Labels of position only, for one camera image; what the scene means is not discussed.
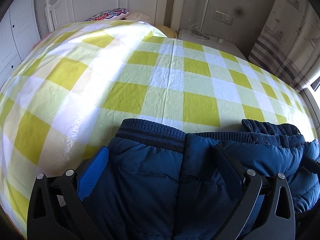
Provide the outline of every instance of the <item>curtain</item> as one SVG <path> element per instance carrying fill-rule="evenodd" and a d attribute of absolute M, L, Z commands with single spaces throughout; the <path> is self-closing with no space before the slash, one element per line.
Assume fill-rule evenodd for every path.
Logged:
<path fill-rule="evenodd" d="M 320 76 L 319 38 L 308 0 L 275 0 L 249 61 L 301 91 Z"/>

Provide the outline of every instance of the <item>nightstand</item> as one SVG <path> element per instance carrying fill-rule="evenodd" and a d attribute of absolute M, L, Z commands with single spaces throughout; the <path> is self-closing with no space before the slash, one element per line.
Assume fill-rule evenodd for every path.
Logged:
<path fill-rule="evenodd" d="M 197 38 L 196 36 L 193 36 L 188 30 L 180 30 L 178 39 L 218 49 L 247 61 L 247 59 L 243 56 L 237 46 L 229 41 L 223 41 L 223 44 L 220 45 L 215 38 L 210 38 L 210 40 L 202 40 L 200 38 Z"/>

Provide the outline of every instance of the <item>yellow cushion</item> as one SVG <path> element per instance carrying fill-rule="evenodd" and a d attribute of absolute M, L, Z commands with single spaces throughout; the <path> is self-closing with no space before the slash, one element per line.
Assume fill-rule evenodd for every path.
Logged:
<path fill-rule="evenodd" d="M 155 26 L 158 30 L 160 30 L 161 32 L 163 32 L 163 34 L 165 34 L 168 38 L 172 38 L 172 39 L 176 39 L 177 38 L 177 34 L 174 30 L 170 29 L 167 26 L 164 25 L 156 25 Z"/>

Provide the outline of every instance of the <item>wall outlet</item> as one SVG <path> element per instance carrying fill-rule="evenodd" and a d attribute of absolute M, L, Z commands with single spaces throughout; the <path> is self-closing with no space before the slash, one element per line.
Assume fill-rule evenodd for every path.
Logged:
<path fill-rule="evenodd" d="M 230 26 L 233 23 L 233 17 L 231 17 L 230 15 L 227 15 L 225 13 L 219 12 L 217 10 L 214 11 L 213 19 L 220 21 L 220 22 L 223 22 L 225 24 L 228 24 Z"/>

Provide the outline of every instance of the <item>ribbed waistband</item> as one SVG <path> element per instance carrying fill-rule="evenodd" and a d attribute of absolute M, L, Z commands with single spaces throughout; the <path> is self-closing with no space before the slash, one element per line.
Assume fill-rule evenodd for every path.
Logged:
<path fill-rule="evenodd" d="M 186 135 L 179 129 L 142 119 L 124 119 L 116 133 L 116 137 L 179 153 L 184 151 Z M 204 132 L 194 135 L 221 141 L 254 143 L 248 132 Z"/>

